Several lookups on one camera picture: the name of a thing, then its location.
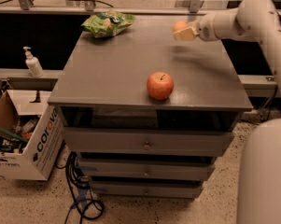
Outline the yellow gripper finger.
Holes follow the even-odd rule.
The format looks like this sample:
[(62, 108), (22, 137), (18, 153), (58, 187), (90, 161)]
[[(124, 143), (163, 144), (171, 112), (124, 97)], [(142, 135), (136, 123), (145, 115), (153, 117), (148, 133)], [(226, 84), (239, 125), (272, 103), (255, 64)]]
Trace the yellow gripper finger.
[(196, 29), (188, 27), (174, 32), (174, 39), (177, 41), (193, 41), (199, 35)]

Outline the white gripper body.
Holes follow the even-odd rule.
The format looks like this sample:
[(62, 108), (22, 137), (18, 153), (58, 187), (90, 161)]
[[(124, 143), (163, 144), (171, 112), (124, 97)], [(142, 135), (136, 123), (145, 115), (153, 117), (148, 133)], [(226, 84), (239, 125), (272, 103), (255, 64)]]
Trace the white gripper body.
[(215, 32), (215, 13), (202, 16), (196, 21), (196, 36), (205, 42), (217, 41)]

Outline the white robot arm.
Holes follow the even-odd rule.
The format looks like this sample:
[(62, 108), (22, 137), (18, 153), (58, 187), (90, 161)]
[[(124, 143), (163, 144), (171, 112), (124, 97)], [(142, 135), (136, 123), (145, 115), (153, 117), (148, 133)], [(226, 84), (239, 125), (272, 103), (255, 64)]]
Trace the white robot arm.
[[(281, 22), (272, 0), (242, 0), (174, 31), (176, 40), (253, 41), (281, 94)], [(281, 119), (263, 122), (246, 140), (238, 181), (236, 224), (281, 224)]]

